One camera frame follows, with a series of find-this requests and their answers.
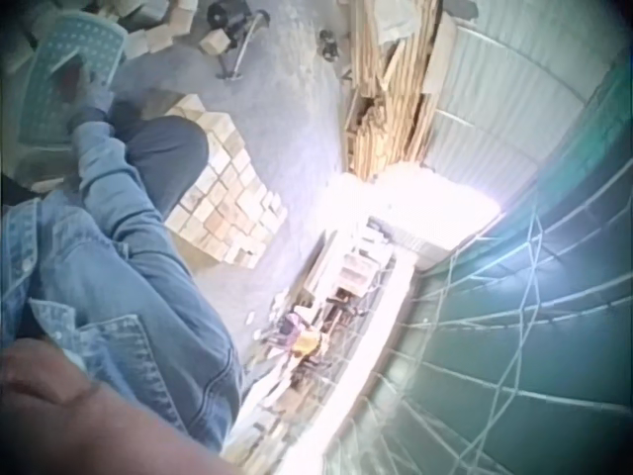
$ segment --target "denim jacket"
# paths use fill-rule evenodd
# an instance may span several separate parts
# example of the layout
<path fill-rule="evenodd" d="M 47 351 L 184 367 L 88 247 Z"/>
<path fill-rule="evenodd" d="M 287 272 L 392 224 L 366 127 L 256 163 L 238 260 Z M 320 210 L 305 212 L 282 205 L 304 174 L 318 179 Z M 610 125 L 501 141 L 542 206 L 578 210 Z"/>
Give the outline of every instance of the denim jacket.
<path fill-rule="evenodd" d="M 230 336 L 110 126 L 79 126 L 73 146 L 78 191 L 2 219 L 2 347 L 35 320 L 92 378 L 220 451 L 240 405 Z"/>

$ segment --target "wheel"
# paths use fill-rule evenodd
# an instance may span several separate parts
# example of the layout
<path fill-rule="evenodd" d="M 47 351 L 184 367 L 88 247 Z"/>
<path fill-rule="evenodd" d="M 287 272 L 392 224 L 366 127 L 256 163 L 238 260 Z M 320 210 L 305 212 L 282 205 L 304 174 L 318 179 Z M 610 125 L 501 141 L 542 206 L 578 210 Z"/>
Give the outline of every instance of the wheel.
<path fill-rule="evenodd" d="M 212 3 L 207 10 L 207 23 L 212 30 L 220 30 L 228 25 L 228 13 L 219 3 Z"/>

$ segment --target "wood pile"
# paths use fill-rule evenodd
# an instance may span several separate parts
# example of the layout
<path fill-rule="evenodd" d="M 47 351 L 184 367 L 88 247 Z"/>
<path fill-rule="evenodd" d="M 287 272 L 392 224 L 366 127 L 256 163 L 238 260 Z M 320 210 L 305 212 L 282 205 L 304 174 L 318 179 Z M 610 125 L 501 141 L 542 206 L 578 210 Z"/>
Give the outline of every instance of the wood pile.
<path fill-rule="evenodd" d="M 392 163 L 422 161 L 431 139 L 431 122 L 454 46 L 454 28 L 448 47 L 440 52 L 443 60 L 433 61 L 439 65 L 430 92 L 423 93 L 422 85 L 439 37 L 440 18 L 442 24 L 454 27 L 454 23 L 438 12 L 438 0 L 414 1 L 421 15 L 420 30 L 385 47 L 378 46 L 373 0 L 350 4 L 354 94 L 345 142 L 350 171 L 365 181 Z"/>
<path fill-rule="evenodd" d="M 194 121 L 206 132 L 209 164 L 165 226 L 215 260 L 254 268 L 288 209 L 257 176 L 229 114 L 209 112 L 197 95 L 188 94 L 166 115 Z"/>

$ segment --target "jeans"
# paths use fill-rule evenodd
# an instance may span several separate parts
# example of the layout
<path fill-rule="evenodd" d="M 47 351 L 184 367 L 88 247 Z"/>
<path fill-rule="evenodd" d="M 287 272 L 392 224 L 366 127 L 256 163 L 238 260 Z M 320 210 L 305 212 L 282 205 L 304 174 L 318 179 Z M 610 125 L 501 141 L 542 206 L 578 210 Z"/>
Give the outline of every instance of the jeans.
<path fill-rule="evenodd" d="M 126 159 L 138 170 L 147 196 L 163 218 L 193 186 L 209 161 L 205 132 L 176 116 L 144 121 L 129 103 L 111 113 L 115 136 L 127 147 Z M 38 196 L 2 175 L 2 203 L 15 206 Z"/>

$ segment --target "bright light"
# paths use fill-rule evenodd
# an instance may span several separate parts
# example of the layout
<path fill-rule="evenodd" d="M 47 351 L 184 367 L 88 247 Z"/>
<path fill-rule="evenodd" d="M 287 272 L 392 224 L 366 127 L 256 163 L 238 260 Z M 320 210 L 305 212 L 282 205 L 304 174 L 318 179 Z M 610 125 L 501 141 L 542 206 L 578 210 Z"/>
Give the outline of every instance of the bright light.
<path fill-rule="evenodd" d="M 446 250 L 500 213 L 499 205 L 480 191 L 413 163 L 388 168 L 376 186 L 380 218 Z"/>

